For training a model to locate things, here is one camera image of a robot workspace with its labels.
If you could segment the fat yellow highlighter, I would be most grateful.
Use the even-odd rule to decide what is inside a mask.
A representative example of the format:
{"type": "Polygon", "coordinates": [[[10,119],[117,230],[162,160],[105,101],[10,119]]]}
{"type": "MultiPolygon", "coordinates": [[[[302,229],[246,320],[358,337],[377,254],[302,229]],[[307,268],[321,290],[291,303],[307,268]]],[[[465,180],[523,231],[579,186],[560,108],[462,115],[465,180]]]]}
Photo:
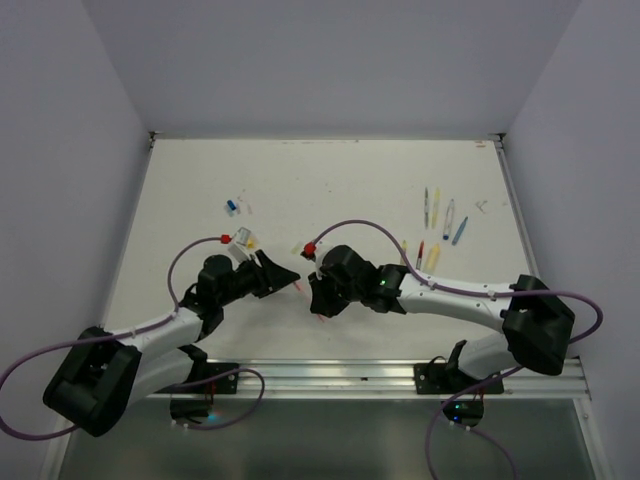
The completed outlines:
{"type": "Polygon", "coordinates": [[[435,244],[428,252],[427,259],[424,265],[424,271],[426,273],[433,273],[437,266],[441,248],[439,244],[435,244]]]}

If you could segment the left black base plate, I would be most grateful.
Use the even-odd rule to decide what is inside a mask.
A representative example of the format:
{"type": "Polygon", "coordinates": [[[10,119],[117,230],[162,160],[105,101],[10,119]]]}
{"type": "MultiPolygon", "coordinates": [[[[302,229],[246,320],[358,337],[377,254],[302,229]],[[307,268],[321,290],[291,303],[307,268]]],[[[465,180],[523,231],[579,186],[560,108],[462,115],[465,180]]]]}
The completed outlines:
{"type": "Polygon", "coordinates": [[[187,379],[167,388],[171,393],[202,395],[227,394],[237,391],[238,369],[233,362],[204,362],[193,367],[187,379]]]}

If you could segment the yellow gold highlighter pen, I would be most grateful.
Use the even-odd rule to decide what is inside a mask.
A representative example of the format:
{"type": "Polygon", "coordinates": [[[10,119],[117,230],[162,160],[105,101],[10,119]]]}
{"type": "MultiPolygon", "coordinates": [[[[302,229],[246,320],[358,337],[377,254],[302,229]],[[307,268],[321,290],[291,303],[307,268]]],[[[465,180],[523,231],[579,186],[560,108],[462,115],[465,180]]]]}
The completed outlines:
{"type": "Polygon", "coordinates": [[[402,265],[406,265],[406,261],[405,261],[406,258],[405,257],[406,257],[406,253],[407,253],[407,247],[408,247],[407,241],[406,240],[402,240],[402,242],[401,242],[402,253],[401,253],[401,258],[400,258],[400,263],[402,265]]]}

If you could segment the blue white marker pen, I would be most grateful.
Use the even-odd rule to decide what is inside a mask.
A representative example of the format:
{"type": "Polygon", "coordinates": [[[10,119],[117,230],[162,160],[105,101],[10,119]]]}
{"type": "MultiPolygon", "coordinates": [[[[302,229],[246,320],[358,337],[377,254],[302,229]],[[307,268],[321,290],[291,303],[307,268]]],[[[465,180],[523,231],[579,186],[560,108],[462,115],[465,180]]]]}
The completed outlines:
{"type": "Polygon", "coordinates": [[[445,241],[448,241],[451,237],[454,216],[455,216],[455,200],[451,199],[447,206],[444,227],[443,227],[443,239],[445,241]]]}

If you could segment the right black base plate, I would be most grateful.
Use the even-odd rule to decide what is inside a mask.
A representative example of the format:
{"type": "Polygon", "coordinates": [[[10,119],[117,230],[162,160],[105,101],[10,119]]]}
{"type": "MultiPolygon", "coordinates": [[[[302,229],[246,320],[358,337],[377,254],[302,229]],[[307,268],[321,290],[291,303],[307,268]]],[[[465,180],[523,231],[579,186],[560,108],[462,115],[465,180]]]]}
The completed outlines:
{"type": "Polygon", "coordinates": [[[465,389],[469,389],[469,394],[483,392],[500,395],[505,392],[502,380],[488,386],[481,386],[480,380],[441,362],[414,364],[413,380],[418,395],[453,395],[465,389]]]}

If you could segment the aluminium front rail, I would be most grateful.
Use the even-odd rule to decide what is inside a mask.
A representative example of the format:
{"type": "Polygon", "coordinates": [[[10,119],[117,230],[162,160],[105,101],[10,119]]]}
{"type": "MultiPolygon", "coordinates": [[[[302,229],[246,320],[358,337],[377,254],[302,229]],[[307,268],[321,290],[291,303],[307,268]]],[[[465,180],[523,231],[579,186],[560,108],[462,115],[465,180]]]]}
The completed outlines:
{"type": "MultiPolygon", "coordinates": [[[[237,391],[233,395],[247,398],[264,389],[267,398],[282,399],[411,399],[417,396],[445,399],[452,396],[416,393],[413,365],[422,362],[445,363],[442,360],[264,360],[238,363],[237,391]]],[[[559,376],[545,376],[522,369],[498,380],[503,381],[503,394],[468,392],[465,396],[471,398],[483,394],[504,399],[590,397],[583,368],[577,360],[567,361],[559,376]]]]}

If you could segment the yellow thin pen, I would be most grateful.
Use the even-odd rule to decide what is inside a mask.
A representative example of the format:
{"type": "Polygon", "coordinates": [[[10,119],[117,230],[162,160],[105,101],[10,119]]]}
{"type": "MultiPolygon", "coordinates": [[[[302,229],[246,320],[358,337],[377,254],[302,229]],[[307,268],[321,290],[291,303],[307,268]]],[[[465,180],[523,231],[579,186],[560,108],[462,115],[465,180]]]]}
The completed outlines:
{"type": "Polygon", "coordinates": [[[436,187],[435,193],[433,196],[432,202],[432,210],[431,210],[431,228],[435,230],[437,225],[438,213],[439,213],[439,203],[440,203],[440,188],[436,187]]]}

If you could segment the pink red pen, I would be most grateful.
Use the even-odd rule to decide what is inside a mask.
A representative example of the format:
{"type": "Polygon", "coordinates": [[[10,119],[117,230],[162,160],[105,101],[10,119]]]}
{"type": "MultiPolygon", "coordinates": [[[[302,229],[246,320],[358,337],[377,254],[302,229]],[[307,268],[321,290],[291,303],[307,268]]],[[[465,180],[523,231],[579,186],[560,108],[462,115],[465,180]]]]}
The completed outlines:
{"type": "MultiPolygon", "coordinates": [[[[305,298],[305,300],[307,301],[308,304],[311,304],[311,296],[307,293],[307,291],[304,289],[304,287],[302,286],[300,281],[296,281],[294,283],[294,287],[295,289],[305,298]]],[[[326,318],[318,313],[315,313],[315,316],[318,318],[318,320],[321,323],[325,323],[326,322],[326,318]]]]}

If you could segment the dark red pen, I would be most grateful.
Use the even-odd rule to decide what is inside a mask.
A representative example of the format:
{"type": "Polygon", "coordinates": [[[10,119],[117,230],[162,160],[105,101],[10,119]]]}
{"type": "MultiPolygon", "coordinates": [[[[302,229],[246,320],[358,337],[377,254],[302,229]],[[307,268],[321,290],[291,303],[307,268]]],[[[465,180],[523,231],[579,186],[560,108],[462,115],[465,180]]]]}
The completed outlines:
{"type": "Polygon", "coordinates": [[[425,242],[424,240],[421,240],[419,249],[418,249],[417,258],[416,258],[416,266],[415,266],[415,268],[418,271],[420,271],[422,268],[423,259],[424,259],[424,248],[425,248],[425,242]]]}

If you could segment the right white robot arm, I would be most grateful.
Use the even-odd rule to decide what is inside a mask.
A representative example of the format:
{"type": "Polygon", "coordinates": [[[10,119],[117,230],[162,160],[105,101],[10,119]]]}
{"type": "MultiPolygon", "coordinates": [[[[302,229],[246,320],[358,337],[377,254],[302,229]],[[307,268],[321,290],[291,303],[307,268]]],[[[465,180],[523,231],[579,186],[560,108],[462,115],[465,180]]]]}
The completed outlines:
{"type": "Polygon", "coordinates": [[[346,245],[308,244],[301,255],[315,265],[308,277],[315,314],[332,318],[360,303],[377,313],[435,314],[489,329],[484,338],[454,346],[440,375],[454,391],[468,392],[516,367],[547,376],[563,370],[575,315],[533,276],[474,284],[464,294],[464,282],[420,281],[405,265],[374,266],[346,245]]]}

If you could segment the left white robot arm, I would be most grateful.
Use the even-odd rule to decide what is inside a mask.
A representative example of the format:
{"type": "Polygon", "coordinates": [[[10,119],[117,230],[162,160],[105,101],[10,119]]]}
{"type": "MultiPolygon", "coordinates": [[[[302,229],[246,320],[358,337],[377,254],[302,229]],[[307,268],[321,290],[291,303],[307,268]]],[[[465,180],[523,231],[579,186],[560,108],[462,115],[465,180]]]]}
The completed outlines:
{"type": "Polygon", "coordinates": [[[214,372],[196,344],[221,324],[225,306],[247,295],[264,298],[299,279],[263,251],[238,265],[225,255],[210,256],[168,323],[147,322],[132,332],[86,329],[45,388],[43,402],[99,437],[150,394],[197,392],[214,372]]]}

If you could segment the green thin pen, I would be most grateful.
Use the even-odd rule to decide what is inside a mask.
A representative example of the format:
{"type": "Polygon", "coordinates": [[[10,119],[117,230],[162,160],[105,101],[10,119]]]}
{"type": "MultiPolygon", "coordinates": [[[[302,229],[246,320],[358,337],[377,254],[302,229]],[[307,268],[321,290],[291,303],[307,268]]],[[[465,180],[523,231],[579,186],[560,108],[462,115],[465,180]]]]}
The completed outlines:
{"type": "Polygon", "coordinates": [[[429,221],[430,221],[430,196],[429,196],[429,188],[425,187],[424,189],[424,204],[423,204],[423,220],[424,220],[424,227],[425,229],[429,228],[429,221]]]}

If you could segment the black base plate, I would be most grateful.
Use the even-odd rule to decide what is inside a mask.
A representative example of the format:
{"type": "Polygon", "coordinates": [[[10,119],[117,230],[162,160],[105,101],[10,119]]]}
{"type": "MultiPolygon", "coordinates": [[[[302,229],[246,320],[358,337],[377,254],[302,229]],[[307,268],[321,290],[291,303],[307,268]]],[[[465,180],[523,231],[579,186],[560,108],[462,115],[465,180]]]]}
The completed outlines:
{"type": "Polygon", "coordinates": [[[167,388],[171,393],[202,395],[227,394],[237,391],[238,369],[233,362],[204,362],[193,367],[187,379],[167,388]]]}
{"type": "Polygon", "coordinates": [[[481,386],[480,380],[441,362],[414,364],[413,380],[418,395],[453,395],[465,389],[469,389],[469,394],[483,392],[500,395],[505,392],[502,380],[488,386],[481,386]]]}

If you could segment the blue highlighter pen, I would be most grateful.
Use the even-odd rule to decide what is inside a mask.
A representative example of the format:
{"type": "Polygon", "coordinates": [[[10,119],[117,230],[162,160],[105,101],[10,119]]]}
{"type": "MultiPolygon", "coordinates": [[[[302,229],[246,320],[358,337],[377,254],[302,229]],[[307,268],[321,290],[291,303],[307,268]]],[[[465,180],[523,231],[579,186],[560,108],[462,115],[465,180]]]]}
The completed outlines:
{"type": "Polygon", "coordinates": [[[465,231],[465,228],[466,228],[466,225],[468,223],[468,220],[469,220],[469,217],[465,216],[465,218],[460,223],[460,225],[459,225],[458,229],[456,230],[456,233],[455,233],[455,235],[453,237],[453,240],[452,240],[452,245],[453,246],[456,246],[459,243],[459,241],[460,241],[460,239],[462,237],[462,234],[465,231]]]}

